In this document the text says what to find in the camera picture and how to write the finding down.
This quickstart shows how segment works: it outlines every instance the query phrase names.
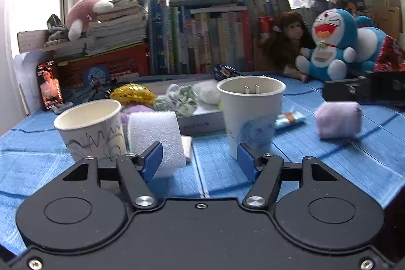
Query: phone screen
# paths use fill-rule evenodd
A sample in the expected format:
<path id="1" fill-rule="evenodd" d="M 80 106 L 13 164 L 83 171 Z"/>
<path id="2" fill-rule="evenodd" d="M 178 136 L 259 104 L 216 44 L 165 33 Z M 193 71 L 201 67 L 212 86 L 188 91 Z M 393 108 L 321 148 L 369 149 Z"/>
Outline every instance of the phone screen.
<path id="1" fill-rule="evenodd" d="M 53 61 L 40 63 L 36 67 L 36 77 L 46 109 L 51 109 L 52 105 L 63 102 L 56 67 Z"/>

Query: white paper cup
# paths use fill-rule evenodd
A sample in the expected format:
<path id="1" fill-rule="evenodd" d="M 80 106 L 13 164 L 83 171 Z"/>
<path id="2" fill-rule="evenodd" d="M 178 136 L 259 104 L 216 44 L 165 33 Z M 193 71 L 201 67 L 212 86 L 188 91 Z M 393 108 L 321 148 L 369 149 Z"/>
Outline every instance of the white paper cup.
<path id="1" fill-rule="evenodd" d="M 246 143 L 258 155 L 270 151 L 275 121 L 281 112 L 281 95 L 286 86 L 264 76 L 238 76 L 217 84 L 221 93 L 229 151 L 236 159 L 239 143 Z"/>
<path id="2" fill-rule="evenodd" d="M 97 100 L 70 108 L 56 117 L 53 125 L 74 161 L 86 156 L 115 161 L 126 153 L 120 110 L 121 104 L 116 100 Z"/>

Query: gold sequin toy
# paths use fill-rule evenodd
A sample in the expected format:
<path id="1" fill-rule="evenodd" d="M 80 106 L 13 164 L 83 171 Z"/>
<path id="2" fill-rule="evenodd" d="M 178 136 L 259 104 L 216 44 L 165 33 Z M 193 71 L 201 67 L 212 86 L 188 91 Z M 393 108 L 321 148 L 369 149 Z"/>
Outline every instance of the gold sequin toy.
<path id="1" fill-rule="evenodd" d="M 136 103 L 153 106 L 155 98 L 151 90 L 134 83 L 118 87 L 110 94 L 110 99 L 119 101 L 123 106 Z"/>

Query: blue gripper pad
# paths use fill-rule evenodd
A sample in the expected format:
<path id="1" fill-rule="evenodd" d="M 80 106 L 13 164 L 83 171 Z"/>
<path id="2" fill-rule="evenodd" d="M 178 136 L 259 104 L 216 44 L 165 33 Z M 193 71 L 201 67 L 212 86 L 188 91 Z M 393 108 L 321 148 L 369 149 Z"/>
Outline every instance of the blue gripper pad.
<path id="1" fill-rule="evenodd" d="M 259 176 L 259 171 L 256 168 L 254 158 L 241 145 L 238 145 L 236 157 L 236 161 L 246 175 L 247 179 L 252 183 L 255 182 Z"/>
<path id="2" fill-rule="evenodd" d="M 159 143 L 151 151 L 146 150 L 142 156 L 145 157 L 145 164 L 143 166 L 143 170 L 140 172 L 140 175 L 142 176 L 143 180 L 148 183 L 152 180 L 153 175 L 155 175 L 163 159 L 163 145 Z"/>

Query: doll's face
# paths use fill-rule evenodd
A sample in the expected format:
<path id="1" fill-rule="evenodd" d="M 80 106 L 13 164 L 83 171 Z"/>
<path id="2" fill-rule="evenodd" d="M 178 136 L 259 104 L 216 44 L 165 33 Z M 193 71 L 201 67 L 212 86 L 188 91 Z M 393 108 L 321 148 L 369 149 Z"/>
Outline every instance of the doll's face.
<path id="1" fill-rule="evenodd" d="M 303 31 L 299 22 L 289 24 L 284 28 L 284 33 L 288 39 L 297 40 L 301 39 Z"/>

